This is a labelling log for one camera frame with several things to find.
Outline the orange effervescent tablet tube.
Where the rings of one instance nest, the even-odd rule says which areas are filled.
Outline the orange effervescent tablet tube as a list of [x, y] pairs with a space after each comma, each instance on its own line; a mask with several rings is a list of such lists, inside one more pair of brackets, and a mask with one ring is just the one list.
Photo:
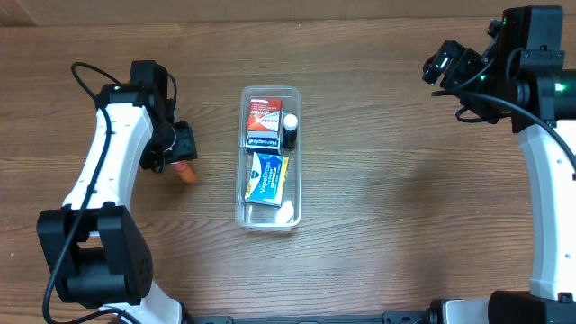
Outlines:
[[186, 161], [173, 163], [172, 167], [186, 184], [193, 184], [196, 182], [196, 174]]

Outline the white blue Hansaplast box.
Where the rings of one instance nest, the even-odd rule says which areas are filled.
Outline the white blue Hansaplast box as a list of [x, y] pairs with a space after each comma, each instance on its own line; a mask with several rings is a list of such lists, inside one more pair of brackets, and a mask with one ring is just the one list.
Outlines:
[[281, 142], [277, 138], [259, 138], [247, 136], [246, 150], [247, 153], [280, 155]]

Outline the clear plastic container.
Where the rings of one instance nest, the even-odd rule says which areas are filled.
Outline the clear plastic container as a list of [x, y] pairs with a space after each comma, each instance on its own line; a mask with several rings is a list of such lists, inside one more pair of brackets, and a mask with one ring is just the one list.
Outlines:
[[[244, 199], [252, 167], [253, 155], [247, 153], [247, 121], [250, 99], [253, 97], [281, 98], [283, 114], [279, 140], [281, 154], [289, 158], [288, 171], [279, 207], [246, 202]], [[287, 113], [297, 116], [298, 134], [292, 151], [283, 148], [283, 119]], [[238, 167], [236, 185], [236, 215], [238, 225], [252, 230], [291, 230], [302, 216], [302, 99], [300, 91], [288, 85], [252, 85], [242, 90], [238, 131]]]

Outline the red Panadol box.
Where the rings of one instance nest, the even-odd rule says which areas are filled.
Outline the red Panadol box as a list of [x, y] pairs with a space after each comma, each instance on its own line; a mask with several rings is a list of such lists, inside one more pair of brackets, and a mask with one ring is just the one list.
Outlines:
[[250, 138], [278, 140], [282, 114], [281, 98], [251, 98], [247, 115], [247, 135]]

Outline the blue yellow VapoDrops box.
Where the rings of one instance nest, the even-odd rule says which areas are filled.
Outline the blue yellow VapoDrops box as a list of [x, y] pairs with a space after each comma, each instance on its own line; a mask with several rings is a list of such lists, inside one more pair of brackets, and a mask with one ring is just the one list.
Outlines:
[[284, 184], [289, 158], [286, 156], [255, 153], [244, 199], [279, 207], [284, 197]]

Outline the dark Woods syrup bottle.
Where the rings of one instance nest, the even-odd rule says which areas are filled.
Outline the dark Woods syrup bottle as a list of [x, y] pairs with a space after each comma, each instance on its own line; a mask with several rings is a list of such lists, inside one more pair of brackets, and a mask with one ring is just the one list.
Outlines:
[[296, 115], [287, 113], [283, 117], [283, 148], [294, 150], [298, 134], [299, 121]]

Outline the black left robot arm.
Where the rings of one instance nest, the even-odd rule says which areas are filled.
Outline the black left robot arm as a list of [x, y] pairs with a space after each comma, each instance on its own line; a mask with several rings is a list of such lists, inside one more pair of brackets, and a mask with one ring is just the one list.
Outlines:
[[198, 157], [194, 133], [176, 118], [175, 78], [154, 60], [137, 60], [130, 79], [112, 77], [94, 101], [93, 142], [74, 188], [45, 210], [37, 235], [50, 270], [42, 316], [52, 294], [91, 312], [78, 322], [113, 314], [122, 323], [189, 323], [185, 305], [153, 279], [153, 258], [131, 216], [139, 170], [162, 173]]

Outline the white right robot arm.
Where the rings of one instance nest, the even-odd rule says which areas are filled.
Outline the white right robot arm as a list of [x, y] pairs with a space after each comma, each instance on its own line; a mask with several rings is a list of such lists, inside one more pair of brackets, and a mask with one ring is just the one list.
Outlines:
[[529, 178], [534, 261], [525, 291], [436, 300], [416, 323], [572, 323], [575, 320], [575, 73], [564, 65], [563, 9], [529, 5], [490, 23], [478, 53], [447, 40], [423, 67], [436, 96], [460, 102], [456, 119], [510, 119]]

